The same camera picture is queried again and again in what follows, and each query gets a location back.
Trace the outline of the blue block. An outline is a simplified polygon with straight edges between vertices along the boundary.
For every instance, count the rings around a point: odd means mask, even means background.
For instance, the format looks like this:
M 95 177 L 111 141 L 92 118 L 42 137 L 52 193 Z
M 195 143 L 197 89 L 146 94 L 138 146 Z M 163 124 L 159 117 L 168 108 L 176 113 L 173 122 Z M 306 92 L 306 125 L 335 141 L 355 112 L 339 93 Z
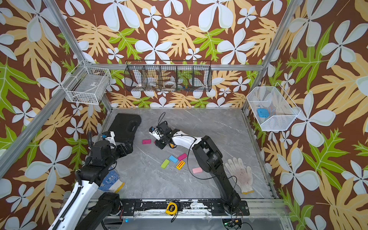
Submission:
M 173 163 L 178 162 L 178 159 L 176 157 L 172 156 L 172 155 L 169 157 L 169 160 L 172 161 Z

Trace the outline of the green block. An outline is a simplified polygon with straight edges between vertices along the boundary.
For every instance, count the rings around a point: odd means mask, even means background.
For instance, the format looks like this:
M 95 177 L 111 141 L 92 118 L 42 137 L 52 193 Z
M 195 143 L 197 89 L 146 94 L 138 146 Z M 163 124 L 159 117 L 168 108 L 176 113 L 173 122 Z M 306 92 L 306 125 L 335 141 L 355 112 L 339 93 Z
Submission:
M 165 169 L 170 163 L 169 159 L 165 159 L 164 162 L 161 164 L 161 168 Z

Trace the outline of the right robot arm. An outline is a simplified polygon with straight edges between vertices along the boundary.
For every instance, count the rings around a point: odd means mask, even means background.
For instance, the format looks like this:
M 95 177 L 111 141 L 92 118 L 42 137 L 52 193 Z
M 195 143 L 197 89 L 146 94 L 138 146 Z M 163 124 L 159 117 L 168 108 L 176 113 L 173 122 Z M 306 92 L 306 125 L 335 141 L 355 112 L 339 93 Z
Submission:
M 199 138 L 186 134 L 179 129 L 171 129 L 167 121 L 158 124 L 156 127 L 150 127 L 149 133 L 156 138 L 155 145 L 161 150 L 169 145 L 171 148 L 181 146 L 187 148 L 188 151 L 192 151 L 199 167 L 209 173 L 211 179 L 215 181 L 220 191 L 220 199 L 223 202 L 224 210 L 228 214 L 235 213 L 241 198 L 225 173 L 222 153 L 209 136 Z

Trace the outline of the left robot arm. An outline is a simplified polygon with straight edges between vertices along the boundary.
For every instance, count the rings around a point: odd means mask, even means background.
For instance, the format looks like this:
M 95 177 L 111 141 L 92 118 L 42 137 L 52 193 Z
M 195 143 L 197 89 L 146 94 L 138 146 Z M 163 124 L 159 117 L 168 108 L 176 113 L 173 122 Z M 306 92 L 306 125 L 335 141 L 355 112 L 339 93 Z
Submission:
M 76 184 L 66 204 L 49 227 L 51 230 L 94 230 L 110 214 L 120 212 L 119 195 L 103 193 L 97 204 L 82 218 L 92 196 L 110 172 L 110 167 L 119 158 L 133 152 L 133 141 L 114 145 L 108 140 L 89 144 L 90 156 L 87 163 L 75 172 Z

